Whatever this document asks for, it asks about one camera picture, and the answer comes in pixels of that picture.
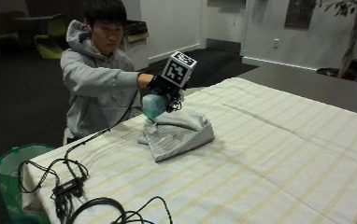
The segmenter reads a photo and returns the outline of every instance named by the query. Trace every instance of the blue object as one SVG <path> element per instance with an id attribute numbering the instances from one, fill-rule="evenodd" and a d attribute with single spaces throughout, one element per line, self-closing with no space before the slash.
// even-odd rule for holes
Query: blue object
<path id="1" fill-rule="evenodd" d="M 154 119 L 166 111 L 167 100 L 163 96 L 149 94 L 142 97 L 142 114 Z"/>

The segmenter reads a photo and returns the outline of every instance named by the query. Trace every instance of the young man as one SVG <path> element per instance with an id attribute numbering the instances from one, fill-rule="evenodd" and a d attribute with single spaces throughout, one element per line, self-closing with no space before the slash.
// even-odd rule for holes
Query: young man
<path id="1" fill-rule="evenodd" d="M 61 66 L 70 91 L 66 126 L 73 138 L 117 125 L 141 113 L 141 93 L 153 75 L 134 72 L 130 59 L 118 50 L 126 22 L 121 0 L 86 0 L 83 23 L 73 21 L 66 31 L 70 46 Z"/>

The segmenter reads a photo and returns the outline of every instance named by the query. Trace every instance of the black cable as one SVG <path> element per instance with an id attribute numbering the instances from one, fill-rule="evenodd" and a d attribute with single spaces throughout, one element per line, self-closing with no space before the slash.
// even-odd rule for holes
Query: black cable
<path id="1" fill-rule="evenodd" d="M 59 162 L 59 161 L 69 161 L 71 163 L 74 163 L 78 167 L 81 167 L 82 170 L 86 170 L 86 167 L 83 167 L 83 165 L 81 165 L 77 161 L 71 161 L 71 160 L 66 160 L 66 159 L 57 159 L 51 162 L 51 164 L 46 167 L 41 166 L 39 164 L 37 164 L 35 162 L 33 161 L 23 161 L 19 163 L 19 166 L 18 166 L 18 172 L 17 172 L 17 177 L 18 177 L 18 189 L 21 190 L 21 192 L 23 193 L 33 193 L 42 185 L 42 183 L 45 182 L 46 180 L 46 176 L 47 174 L 53 174 L 55 176 L 55 187 L 54 188 L 58 188 L 59 187 L 59 177 L 57 176 L 57 173 L 54 170 L 51 170 L 51 167 L 53 165 Z M 27 190 L 26 187 L 23 186 L 23 183 L 22 183 L 22 177 L 21 177 L 21 173 L 22 173 L 22 167 L 23 165 L 33 165 L 34 167 L 37 167 L 39 170 L 45 171 L 43 174 L 42 174 L 42 177 L 41 177 L 41 180 L 38 181 L 35 187 L 33 190 Z"/>
<path id="2" fill-rule="evenodd" d="M 133 215 L 130 215 L 130 216 L 127 216 L 126 217 L 126 219 L 123 219 L 122 218 L 122 216 L 119 216 L 117 219 L 115 219 L 115 221 L 113 222 L 113 223 L 115 223 L 115 224 L 122 224 L 122 223 L 126 223 L 126 222 L 131 222 L 131 221 L 127 221 L 127 219 L 131 217 L 131 216 L 134 216 L 135 214 L 138 214 L 139 213 L 139 211 L 147 206 L 147 204 L 150 203 L 150 202 L 153 202 L 155 199 L 159 199 L 161 201 L 162 201 L 162 203 L 163 203 L 163 207 L 165 207 L 165 210 L 166 210 L 166 213 L 167 213 L 167 217 L 169 217 L 169 223 L 170 224 L 173 224 L 173 218 L 171 218 L 171 215 L 170 215 L 170 212 L 169 212 L 169 209 L 167 209 L 167 205 L 166 205 L 166 201 L 159 197 L 159 196 L 155 196 L 154 198 L 151 198 L 149 201 L 147 201 L 147 203 L 135 211 L 135 212 L 131 212 L 131 211 L 129 211 L 129 212 L 126 212 L 126 213 L 134 213 Z M 147 223 L 153 223 L 153 222 L 150 222 L 150 221 L 147 221 L 147 220 L 145 220 L 145 219 L 135 219 L 134 221 L 143 221 L 143 222 L 147 222 Z"/>
<path id="3" fill-rule="evenodd" d="M 67 218 L 67 214 L 66 214 L 67 204 L 66 204 L 65 196 L 61 196 L 61 200 L 62 200 L 62 205 L 59 206 L 59 208 L 62 209 L 61 211 L 62 215 L 59 216 L 59 219 L 61 219 L 61 222 L 65 223 L 65 219 Z"/>
<path id="4" fill-rule="evenodd" d="M 74 204 L 73 204 L 73 200 L 71 200 L 70 195 L 67 197 L 67 202 L 69 202 L 69 209 L 67 209 L 66 218 L 70 218 L 71 217 L 71 214 L 73 214 L 73 210 L 74 210 Z"/>
<path id="5" fill-rule="evenodd" d="M 110 198 L 105 198 L 105 197 L 101 197 L 101 198 L 95 198 L 95 199 L 91 199 L 90 201 L 87 201 L 86 203 L 83 203 L 79 208 L 77 209 L 77 211 L 74 212 L 74 214 L 71 215 L 71 217 L 66 220 L 66 223 L 65 224 L 73 224 L 74 223 L 74 220 L 77 218 L 77 216 L 82 213 L 82 211 L 94 206 L 94 205 L 99 205 L 99 204 L 109 204 L 111 205 L 114 208 L 118 209 L 118 211 L 121 212 L 121 217 L 122 217 L 122 220 L 126 220 L 126 214 L 125 214 L 125 210 L 123 210 L 123 207 L 122 205 L 114 200 L 114 199 L 110 199 Z"/>
<path id="6" fill-rule="evenodd" d="M 125 116 L 126 116 L 126 114 L 127 114 L 127 112 L 129 112 L 129 110 L 130 110 L 130 107 L 131 107 L 131 105 L 133 105 L 133 103 L 134 103 L 134 101 L 135 101 L 137 95 L 138 95 L 138 90 L 135 90 L 135 93 L 134 93 L 134 95 L 133 95 L 133 98 L 131 98 L 129 107 L 126 108 L 125 113 L 123 113 L 123 115 L 121 116 L 119 120 L 117 121 L 115 125 L 119 124 L 119 123 L 122 122 L 122 120 L 123 120 L 123 118 L 125 118 Z M 103 129 L 102 131 L 97 132 L 94 135 L 91 135 L 91 136 L 90 136 L 86 140 L 83 140 L 81 143 L 78 143 L 78 144 L 75 144 L 74 146 L 71 146 L 71 147 L 66 150 L 66 153 L 65 153 L 65 159 L 67 160 L 67 154 L 71 152 L 71 150 L 74 150 L 78 146 L 85 145 L 89 141 L 91 141 L 93 139 L 95 139 L 95 138 L 97 138 L 98 136 L 101 136 L 103 133 L 110 132 L 110 130 L 111 130 L 113 127 L 106 128 L 106 129 Z M 75 176 L 75 174 L 74 174 L 74 172 L 73 172 L 73 170 L 71 170 L 71 168 L 70 168 L 67 162 L 65 163 L 65 165 L 66 165 L 66 168 L 67 168 L 70 174 L 73 175 L 73 177 L 77 178 L 77 176 Z"/>

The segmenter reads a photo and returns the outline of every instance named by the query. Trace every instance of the gray hoodie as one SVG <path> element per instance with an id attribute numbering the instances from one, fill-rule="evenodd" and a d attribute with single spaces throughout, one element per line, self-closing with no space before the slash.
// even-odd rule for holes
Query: gray hoodie
<path id="1" fill-rule="evenodd" d="M 61 59 L 71 105 L 66 126 L 75 137 L 85 137 L 141 113 L 138 72 L 121 50 L 110 58 L 101 55 L 78 21 L 67 26 L 66 42 L 70 49 Z"/>

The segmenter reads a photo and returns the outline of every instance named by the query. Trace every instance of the striped tablecloth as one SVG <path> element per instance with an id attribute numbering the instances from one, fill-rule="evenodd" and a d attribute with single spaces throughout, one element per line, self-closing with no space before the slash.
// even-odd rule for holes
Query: striped tablecloth
<path id="1" fill-rule="evenodd" d="M 193 93 L 182 108 L 210 119 L 214 142 L 155 163 L 138 144 L 145 117 L 119 124 L 69 155 L 90 173 L 75 208 L 103 196 L 137 210 L 161 196 L 174 223 L 357 223 L 357 113 L 242 78 Z M 33 161 L 47 166 L 69 147 Z M 55 171 L 67 181 L 62 164 Z M 29 166 L 26 182 L 41 175 Z M 58 223 L 53 187 L 49 177 L 33 199 Z M 161 202 L 141 214 L 167 223 Z M 110 223 L 115 215 L 107 206 L 93 207 L 77 223 Z"/>

